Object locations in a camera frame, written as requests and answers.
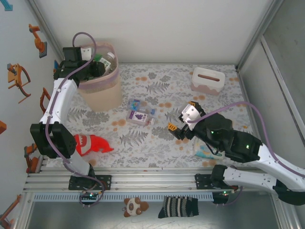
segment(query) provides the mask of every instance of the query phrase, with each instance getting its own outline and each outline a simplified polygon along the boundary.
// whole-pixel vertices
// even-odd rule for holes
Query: plush toy
[[[125,207],[125,212],[124,216],[129,217],[129,216],[137,216],[142,214],[143,211],[146,211],[149,207],[147,202],[141,202],[140,198],[126,198],[124,200],[124,204],[127,205]]]
[[[76,140],[76,151],[81,155],[85,156],[91,151],[107,153],[113,150],[109,143],[102,137],[95,135],[75,135]]]

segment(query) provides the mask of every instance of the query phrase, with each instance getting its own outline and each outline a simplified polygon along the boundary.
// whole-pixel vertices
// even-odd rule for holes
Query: tissue box
[[[224,87],[225,75],[205,68],[195,68],[191,89],[207,94],[218,95]]]

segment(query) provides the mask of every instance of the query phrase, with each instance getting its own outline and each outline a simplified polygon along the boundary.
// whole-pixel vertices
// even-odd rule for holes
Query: basket
[[[113,46],[108,42],[96,42],[97,54],[112,52],[115,55],[116,69],[107,76],[101,76],[89,81],[81,82],[78,91],[95,112],[108,111],[122,104],[121,80],[119,74],[118,57]]]

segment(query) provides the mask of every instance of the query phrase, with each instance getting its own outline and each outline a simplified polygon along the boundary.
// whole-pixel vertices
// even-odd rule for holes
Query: bottle
[[[145,102],[145,106],[143,106],[143,101],[138,99],[129,99],[127,103],[127,108],[129,110],[138,111],[151,115],[154,115],[154,113],[156,112],[156,110],[148,106],[146,102]]]
[[[106,56],[102,56],[99,61],[105,65],[104,75],[112,73],[116,68],[115,55],[112,52],[108,52]]]
[[[139,125],[153,125],[155,118],[152,118],[149,114],[138,112],[138,111],[132,111],[129,110],[126,116],[126,121],[129,123],[136,123]]]

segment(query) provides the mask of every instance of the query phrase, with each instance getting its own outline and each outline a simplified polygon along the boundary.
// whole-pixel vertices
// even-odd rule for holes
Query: patterned cloth
[[[193,217],[198,215],[198,199],[192,197],[166,197],[158,218]]]
[[[195,67],[223,72],[224,89],[218,96],[191,90]],[[213,167],[215,164],[243,166],[225,158],[215,161],[193,156],[193,143],[174,138],[167,130],[169,122],[183,127],[178,120],[182,103],[197,101],[206,113],[243,101],[243,95],[233,65],[135,65],[120,67],[123,103],[116,109],[96,113],[75,94],[65,126],[73,134],[96,135],[114,148],[109,153],[91,152],[83,159],[94,167]],[[139,98],[156,108],[154,125],[127,123],[127,102]],[[222,114],[233,121],[236,130],[252,132],[246,107],[232,107]],[[62,167],[62,161],[49,159],[48,167]]]

